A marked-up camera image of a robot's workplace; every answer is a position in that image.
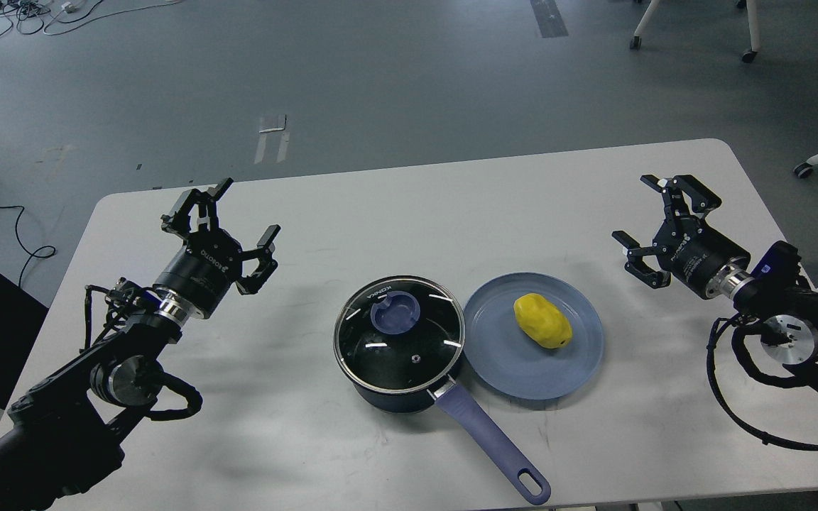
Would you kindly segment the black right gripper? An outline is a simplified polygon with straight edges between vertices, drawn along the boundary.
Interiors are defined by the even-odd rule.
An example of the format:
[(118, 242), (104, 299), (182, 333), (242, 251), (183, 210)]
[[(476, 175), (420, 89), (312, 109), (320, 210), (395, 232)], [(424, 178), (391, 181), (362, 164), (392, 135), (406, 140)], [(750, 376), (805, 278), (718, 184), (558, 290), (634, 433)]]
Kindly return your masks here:
[[(611, 233), (623, 246), (624, 268), (653, 289), (668, 287), (672, 274), (698, 297), (715, 297), (719, 292), (713, 281), (721, 269), (733, 264), (744, 270), (751, 258), (746, 249), (705, 221), (723, 201), (694, 175), (665, 179), (642, 175), (640, 181), (662, 195), (665, 220), (652, 246), (640, 246), (624, 231)], [(647, 256), (657, 256), (661, 269), (650, 268)]]

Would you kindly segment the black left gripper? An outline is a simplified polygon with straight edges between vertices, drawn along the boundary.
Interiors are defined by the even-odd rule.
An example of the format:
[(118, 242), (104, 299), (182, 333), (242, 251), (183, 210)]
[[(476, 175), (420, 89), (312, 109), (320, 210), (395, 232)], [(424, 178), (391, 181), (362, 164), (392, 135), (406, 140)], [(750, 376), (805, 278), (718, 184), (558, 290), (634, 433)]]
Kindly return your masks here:
[[(240, 243), (219, 226), (217, 202), (232, 184), (234, 179), (227, 177), (205, 191), (192, 188), (161, 217), (161, 230), (178, 236), (182, 248), (156, 278), (155, 288), (188, 301), (198, 318), (214, 314), (234, 281), (241, 295), (256, 295), (278, 268), (279, 224), (269, 224), (256, 247), (243, 253)], [(241, 262), (247, 260), (256, 260), (256, 269), (241, 276)]]

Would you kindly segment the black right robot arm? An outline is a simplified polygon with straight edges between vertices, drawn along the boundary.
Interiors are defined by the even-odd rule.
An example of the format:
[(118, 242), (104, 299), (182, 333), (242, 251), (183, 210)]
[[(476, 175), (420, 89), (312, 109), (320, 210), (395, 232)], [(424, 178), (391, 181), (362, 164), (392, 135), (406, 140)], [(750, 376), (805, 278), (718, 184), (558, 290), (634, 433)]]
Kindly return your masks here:
[(691, 175), (640, 178), (661, 195), (663, 221), (648, 246), (623, 231), (624, 268), (653, 289), (679, 280), (704, 300), (721, 295), (733, 317), (718, 318), (707, 341), (707, 380), (715, 400), (742, 430), (763, 444), (818, 451), (818, 444), (783, 439), (742, 420), (727, 404), (716, 378), (719, 339), (731, 328), (731, 350), (754, 381), (773, 388), (818, 392), (818, 291), (802, 275), (800, 255), (784, 241), (773, 243), (750, 270), (750, 253), (707, 223), (721, 198)]

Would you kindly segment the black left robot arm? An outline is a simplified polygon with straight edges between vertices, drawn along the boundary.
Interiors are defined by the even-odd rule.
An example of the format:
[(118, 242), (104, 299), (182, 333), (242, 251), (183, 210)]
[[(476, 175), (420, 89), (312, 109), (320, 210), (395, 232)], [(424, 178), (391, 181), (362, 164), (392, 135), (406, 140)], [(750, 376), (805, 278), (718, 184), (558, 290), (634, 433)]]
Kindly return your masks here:
[(161, 227), (182, 246), (150, 287), (120, 279), (103, 289), (100, 334), (85, 327), (79, 355), (32, 386), (9, 408), (12, 430), (0, 437), (0, 510), (43, 510), (85, 493), (124, 461), (122, 443), (143, 420), (196, 415), (194, 385), (158, 362), (192, 318), (207, 319), (231, 287), (254, 295), (276, 271), (278, 224), (250, 250), (221, 229), (217, 203), (230, 178), (180, 195)]

